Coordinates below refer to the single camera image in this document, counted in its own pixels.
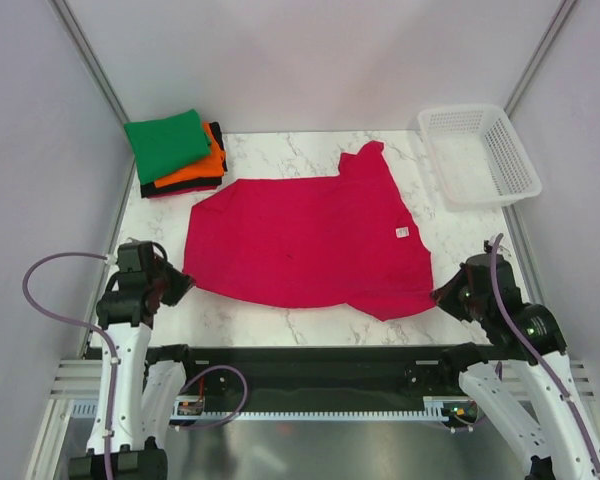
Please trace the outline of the red t-shirt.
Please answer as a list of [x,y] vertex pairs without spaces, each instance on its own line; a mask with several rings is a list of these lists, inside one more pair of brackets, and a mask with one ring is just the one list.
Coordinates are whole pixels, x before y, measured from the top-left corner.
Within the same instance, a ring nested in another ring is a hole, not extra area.
[[380,321],[434,306],[431,253],[379,141],[335,176],[240,179],[191,209],[183,270],[197,287],[285,309],[349,305]]

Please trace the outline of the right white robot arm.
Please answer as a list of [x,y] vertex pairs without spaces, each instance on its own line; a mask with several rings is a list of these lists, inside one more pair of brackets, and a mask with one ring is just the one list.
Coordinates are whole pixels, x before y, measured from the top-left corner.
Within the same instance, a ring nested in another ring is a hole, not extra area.
[[498,257],[491,265],[485,254],[472,257],[432,298],[452,317],[480,324],[532,408],[510,393],[474,343],[443,352],[440,386],[477,404],[527,478],[600,479],[600,439],[583,410],[562,333],[546,307],[523,302],[509,262]]

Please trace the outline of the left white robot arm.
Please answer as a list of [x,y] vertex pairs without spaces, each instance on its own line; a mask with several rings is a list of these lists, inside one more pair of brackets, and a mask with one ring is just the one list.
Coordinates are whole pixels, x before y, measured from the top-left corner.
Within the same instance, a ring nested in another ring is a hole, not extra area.
[[190,277],[161,257],[150,266],[119,265],[97,303],[104,333],[96,418],[86,453],[69,462],[72,479],[164,479],[164,440],[178,393],[199,382],[199,369],[182,359],[185,346],[150,353],[153,320],[174,306]]

